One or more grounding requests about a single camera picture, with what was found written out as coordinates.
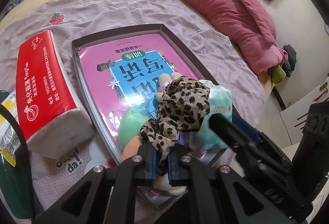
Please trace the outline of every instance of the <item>green ball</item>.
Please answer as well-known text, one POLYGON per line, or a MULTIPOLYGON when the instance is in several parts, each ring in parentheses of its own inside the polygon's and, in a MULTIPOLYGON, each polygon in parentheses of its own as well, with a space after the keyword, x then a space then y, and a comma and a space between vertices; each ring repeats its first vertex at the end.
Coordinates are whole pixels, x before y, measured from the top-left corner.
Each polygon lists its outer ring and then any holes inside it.
POLYGON ((129 108, 120 122, 118 131, 119 147, 123 150, 134 136, 139 135, 142 125, 148 120, 148 116, 138 110, 129 108))

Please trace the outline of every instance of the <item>black cable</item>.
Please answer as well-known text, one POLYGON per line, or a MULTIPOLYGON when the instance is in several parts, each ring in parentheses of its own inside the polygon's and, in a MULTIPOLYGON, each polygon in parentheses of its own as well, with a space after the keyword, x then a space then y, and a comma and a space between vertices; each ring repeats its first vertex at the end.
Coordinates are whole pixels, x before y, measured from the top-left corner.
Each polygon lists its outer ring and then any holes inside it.
POLYGON ((2 115, 15 130, 17 137, 19 138, 19 142, 21 144, 20 147, 22 148, 23 154, 26 157, 25 159, 22 159, 21 161, 26 162, 25 168, 26 168, 27 185, 29 188, 29 197, 30 197, 30 205, 31 205, 31 221, 33 223, 36 219, 36 211, 35 211, 35 204, 34 204, 32 172, 31 172, 29 149, 27 147, 26 140, 24 138, 21 128, 19 127, 19 124, 17 123, 14 116, 12 116, 12 114, 2 104, 0 104, 0 115, 2 115))
POLYGON ((285 109, 287 109, 287 107, 286 107, 285 103, 283 102, 283 100, 282 100, 282 98, 281 98, 281 96, 280 96, 278 90, 276 89, 276 87, 273 87, 273 89, 272 89, 272 93, 274 94, 276 100, 278 101, 281 110, 285 110, 285 109))

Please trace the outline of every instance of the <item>plush toy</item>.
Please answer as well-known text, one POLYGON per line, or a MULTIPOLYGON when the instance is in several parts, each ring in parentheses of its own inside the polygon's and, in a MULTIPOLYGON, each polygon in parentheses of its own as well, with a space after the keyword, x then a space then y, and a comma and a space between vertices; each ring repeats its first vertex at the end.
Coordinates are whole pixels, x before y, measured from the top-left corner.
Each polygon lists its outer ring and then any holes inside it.
MULTIPOLYGON (((158 102, 160 102, 161 100, 165 87, 169 85, 173 80, 176 80, 181 76, 182 74, 178 72, 173 72, 171 76, 167 73, 163 73, 159 76, 159 88, 157 90, 157 93, 155 94, 155 98, 158 102)), ((147 117, 145 117, 145 115, 140 114, 135 109, 128 109, 123 119, 121 120, 118 132, 120 147, 124 148, 120 160, 121 162, 123 162, 127 158, 136 155, 138 147, 142 145, 139 136, 136 135, 136 131, 139 131, 143 123, 147 121, 147 117)), ((186 191, 186 186, 172 187, 169 184, 168 174, 165 174, 164 176, 159 176, 157 174, 154 186, 159 190, 168 192, 171 195, 181 195, 186 191)))
POLYGON ((157 92, 155 93, 155 98, 158 102, 160 102, 161 97, 163 95, 163 91, 166 88, 167 85, 169 85, 172 81, 176 80, 177 78, 180 78, 182 76, 179 72, 173 72, 171 76, 167 73, 163 73, 159 76, 159 88, 157 92))

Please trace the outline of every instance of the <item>leopard print scarf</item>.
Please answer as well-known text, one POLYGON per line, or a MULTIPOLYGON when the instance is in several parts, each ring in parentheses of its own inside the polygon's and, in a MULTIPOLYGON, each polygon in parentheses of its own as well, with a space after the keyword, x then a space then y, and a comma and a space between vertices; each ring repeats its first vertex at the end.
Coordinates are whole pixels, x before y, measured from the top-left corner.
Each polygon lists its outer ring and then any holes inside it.
POLYGON ((142 143, 151 143, 160 157, 158 174, 167 173, 166 158, 178 140, 178 131, 197 132, 210 112, 210 89, 199 81, 181 76, 165 89, 157 119, 148 119, 140 129, 142 143))

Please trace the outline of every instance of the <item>logo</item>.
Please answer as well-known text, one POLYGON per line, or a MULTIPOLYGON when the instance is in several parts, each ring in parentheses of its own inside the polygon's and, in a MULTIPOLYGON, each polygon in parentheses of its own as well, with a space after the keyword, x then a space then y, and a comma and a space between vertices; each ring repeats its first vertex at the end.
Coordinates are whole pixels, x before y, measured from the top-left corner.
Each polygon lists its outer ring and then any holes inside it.
POLYGON ((61 14, 60 12, 56 12, 54 15, 52 15, 49 23, 52 25, 57 25, 60 24, 64 19, 65 15, 61 14))
POLYGON ((74 152, 68 156, 67 159, 63 161, 58 161, 56 163, 57 168, 61 168, 63 165, 66 168, 66 171, 69 174, 72 174, 74 171, 77 170, 81 165, 83 165, 83 160, 78 156, 79 150, 78 148, 74 149, 74 152))
POLYGON ((30 107, 26 106, 24 112, 29 121, 34 121, 38 116, 39 108, 37 105, 31 105, 30 107))
POLYGON ((131 53, 127 53, 127 54, 123 54, 121 56, 121 58, 124 60, 124 61, 130 61, 130 60, 133 60, 135 58, 139 58, 139 57, 144 57, 145 56, 145 52, 142 51, 142 50, 137 50, 137 51, 134 51, 134 52, 131 52, 131 53))
POLYGON ((38 46, 38 44, 42 41, 43 39, 39 38, 38 36, 36 38, 33 39, 32 41, 32 47, 33 50, 35 50, 38 46))
POLYGON ((4 148, 6 146, 7 139, 5 137, 1 140, 1 147, 4 148))

